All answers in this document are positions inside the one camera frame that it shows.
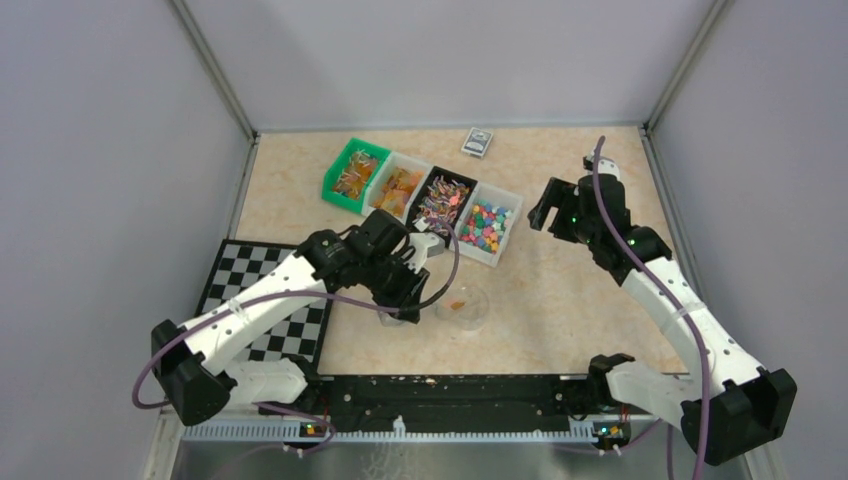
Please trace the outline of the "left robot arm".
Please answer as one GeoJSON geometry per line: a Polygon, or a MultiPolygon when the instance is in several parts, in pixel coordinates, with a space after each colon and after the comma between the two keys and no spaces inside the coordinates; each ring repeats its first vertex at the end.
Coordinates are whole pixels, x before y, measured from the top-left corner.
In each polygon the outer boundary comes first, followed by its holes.
{"type": "Polygon", "coordinates": [[[342,233],[312,233],[256,283],[222,305],[180,325],[165,320],[151,332],[152,374],[185,426],[202,424],[228,406],[287,404],[308,413],[320,386],[287,354],[271,362],[238,360],[253,341],[316,300],[339,301],[338,291],[362,286],[367,308],[397,322],[416,323],[429,278],[426,261],[445,248],[432,220],[406,227],[372,211],[342,233]]]}

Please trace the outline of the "clear plastic jar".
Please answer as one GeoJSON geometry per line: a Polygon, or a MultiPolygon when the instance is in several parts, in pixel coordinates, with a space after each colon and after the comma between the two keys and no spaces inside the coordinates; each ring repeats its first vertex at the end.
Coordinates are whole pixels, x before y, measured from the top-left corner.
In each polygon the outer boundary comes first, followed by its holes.
{"type": "Polygon", "coordinates": [[[490,302],[478,286],[452,287],[436,304],[435,315],[462,331],[480,330],[486,323],[490,302]]]}

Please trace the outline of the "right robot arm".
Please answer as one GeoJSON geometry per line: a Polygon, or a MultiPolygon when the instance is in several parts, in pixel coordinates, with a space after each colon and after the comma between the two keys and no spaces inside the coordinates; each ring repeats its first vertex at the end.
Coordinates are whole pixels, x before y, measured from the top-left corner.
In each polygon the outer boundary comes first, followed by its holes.
{"type": "Polygon", "coordinates": [[[648,412],[677,428],[711,466],[783,435],[795,380],[785,369],[764,367],[721,326],[662,237],[632,223],[617,176],[587,175],[576,183],[550,178],[528,221],[534,230],[586,246],[595,264],[649,314],[690,374],[662,374],[629,354],[596,355],[586,385],[594,409],[629,404],[648,412]]]}

